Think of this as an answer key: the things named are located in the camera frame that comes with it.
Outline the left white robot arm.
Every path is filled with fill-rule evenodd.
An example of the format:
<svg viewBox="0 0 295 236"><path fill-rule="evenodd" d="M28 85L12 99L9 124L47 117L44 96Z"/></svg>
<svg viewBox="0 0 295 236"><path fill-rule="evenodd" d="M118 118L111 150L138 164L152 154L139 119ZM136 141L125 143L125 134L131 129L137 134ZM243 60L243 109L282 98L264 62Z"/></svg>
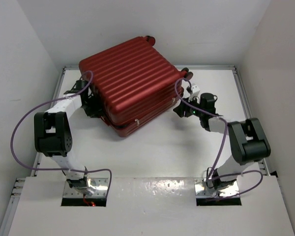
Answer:
<svg viewBox="0 0 295 236"><path fill-rule="evenodd" d="M54 103L51 108L34 115L36 151L57 163L69 187L85 195L95 193L97 186L72 150L69 119L78 109L86 106L88 98L89 82L77 80L71 90L51 101Z"/></svg>

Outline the red suitcase blue lining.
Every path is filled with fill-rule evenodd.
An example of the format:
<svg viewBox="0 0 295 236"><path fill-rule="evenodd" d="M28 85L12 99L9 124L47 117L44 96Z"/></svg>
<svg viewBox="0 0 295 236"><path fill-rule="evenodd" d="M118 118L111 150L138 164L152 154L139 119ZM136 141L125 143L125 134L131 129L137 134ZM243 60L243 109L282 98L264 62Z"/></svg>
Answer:
<svg viewBox="0 0 295 236"><path fill-rule="evenodd" d="M79 62L79 70L100 94L101 117L120 137L127 137L171 108L190 80L155 48L155 38L138 36Z"/></svg>

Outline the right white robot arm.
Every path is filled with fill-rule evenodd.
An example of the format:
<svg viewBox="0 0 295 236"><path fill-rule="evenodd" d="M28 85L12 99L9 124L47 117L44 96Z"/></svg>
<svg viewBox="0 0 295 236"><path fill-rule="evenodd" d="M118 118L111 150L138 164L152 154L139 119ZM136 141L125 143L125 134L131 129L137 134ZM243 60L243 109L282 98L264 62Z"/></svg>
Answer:
<svg viewBox="0 0 295 236"><path fill-rule="evenodd" d="M216 101L217 97L211 93L203 93L199 99L183 98L174 112L181 118L198 117L203 129L223 134L223 143L229 138L231 156L218 168L214 162L206 175L207 186L218 190L232 185L253 163L269 157L271 148L258 118L227 121L216 112Z"/></svg>

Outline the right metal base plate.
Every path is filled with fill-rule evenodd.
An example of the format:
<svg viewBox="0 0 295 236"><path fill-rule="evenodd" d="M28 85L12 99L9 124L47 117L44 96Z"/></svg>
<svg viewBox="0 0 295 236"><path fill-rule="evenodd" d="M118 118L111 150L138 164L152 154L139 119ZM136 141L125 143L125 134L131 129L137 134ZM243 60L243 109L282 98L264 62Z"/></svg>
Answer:
<svg viewBox="0 0 295 236"><path fill-rule="evenodd" d="M197 199L209 199L219 197L225 198L239 193L239 187L236 180L227 187L215 190L213 187L209 187L207 185L205 178L195 178L194 187Z"/></svg>

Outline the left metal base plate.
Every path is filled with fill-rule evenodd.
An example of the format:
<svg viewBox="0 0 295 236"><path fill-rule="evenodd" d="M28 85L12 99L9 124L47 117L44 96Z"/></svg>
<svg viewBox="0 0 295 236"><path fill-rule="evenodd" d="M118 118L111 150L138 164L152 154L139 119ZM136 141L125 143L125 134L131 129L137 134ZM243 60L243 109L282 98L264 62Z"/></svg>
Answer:
<svg viewBox="0 0 295 236"><path fill-rule="evenodd" d="M64 198L79 199L84 195L87 198L105 198L108 190L107 178L87 177L80 183L65 183L63 190Z"/></svg>

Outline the metal base plate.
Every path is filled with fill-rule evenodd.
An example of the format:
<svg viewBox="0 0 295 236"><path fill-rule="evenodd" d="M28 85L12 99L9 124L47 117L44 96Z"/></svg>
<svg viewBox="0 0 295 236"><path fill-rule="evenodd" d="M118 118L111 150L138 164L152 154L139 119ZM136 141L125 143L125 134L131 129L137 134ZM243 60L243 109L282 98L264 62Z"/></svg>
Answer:
<svg viewBox="0 0 295 236"><path fill-rule="evenodd" d="M239 187L236 180L227 187L215 190L213 187L209 187L207 185L205 178L195 178L194 187L197 199L209 199L219 197L225 198L239 193Z"/></svg>
<svg viewBox="0 0 295 236"><path fill-rule="evenodd" d="M64 198L79 199L84 195L87 198L105 198L108 190L107 178L87 177L80 183L65 183L63 190Z"/></svg>

